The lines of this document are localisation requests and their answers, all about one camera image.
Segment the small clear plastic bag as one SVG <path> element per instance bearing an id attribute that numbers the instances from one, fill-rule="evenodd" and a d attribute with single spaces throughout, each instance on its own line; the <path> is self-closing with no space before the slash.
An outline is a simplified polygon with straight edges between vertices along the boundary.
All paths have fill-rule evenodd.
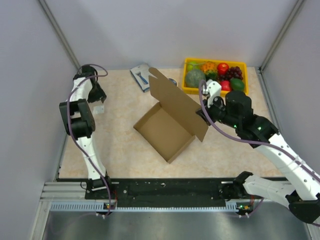
<path id="1" fill-rule="evenodd" d="M 99 106 L 94 106 L 93 107 L 93 114 L 103 114 L 104 113 L 104 106 L 103 105 L 99 105 Z"/>

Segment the brown cardboard box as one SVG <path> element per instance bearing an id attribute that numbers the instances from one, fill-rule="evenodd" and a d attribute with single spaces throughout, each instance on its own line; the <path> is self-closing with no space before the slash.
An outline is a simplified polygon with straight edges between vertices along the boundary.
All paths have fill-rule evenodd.
<path id="1" fill-rule="evenodd" d="M 203 142 L 209 127 L 196 114 L 201 108 L 196 101 L 157 68 L 149 73 L 150 94 L 157 103 L 133 128 L 170 164 L 194 139 Z"/>

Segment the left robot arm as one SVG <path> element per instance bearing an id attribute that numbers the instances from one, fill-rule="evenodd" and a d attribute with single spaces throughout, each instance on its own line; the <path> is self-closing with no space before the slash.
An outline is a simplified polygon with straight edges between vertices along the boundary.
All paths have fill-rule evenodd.
<path id="1" fill-rule="evenodd" d="M 63 126 L 67 135 L 81 151 L 88 172 L 88 192 L 97 192 L 102 198 L 109 198 L 114 191 L 110 183 L 105 166 L 96 148 L 94 132 L 96 122 L 89 104 L 101 102 L 107 99 L 105 91 L 100 86 L 100 77 L 106 77 L 108 71 L 103 69 L 104 74 L 98 74 L 97 64 L 84 64 L 74 75 L 73 87 L 67 100 L 59 104 Z"/>

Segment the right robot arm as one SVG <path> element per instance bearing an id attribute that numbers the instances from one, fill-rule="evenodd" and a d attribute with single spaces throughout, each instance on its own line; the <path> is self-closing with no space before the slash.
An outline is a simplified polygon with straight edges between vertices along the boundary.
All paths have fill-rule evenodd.
<path id="1" fill-rule="evenodd" d="M 230 140 L 250 145 L 287 179 L 287 183 L 279 183 L 243 171 L 221 189 L 223 197 L 254 195 L 269 199 L 300 221 L 319 226 L 320 175 L 289 146 L 273 123 L 254 114 L 251 98 L 233 91 L 222 99 L 218 90 L 212 89 L 199 90 L 198 95 L 201 107 L 196 113 L 207 125 Z"/>

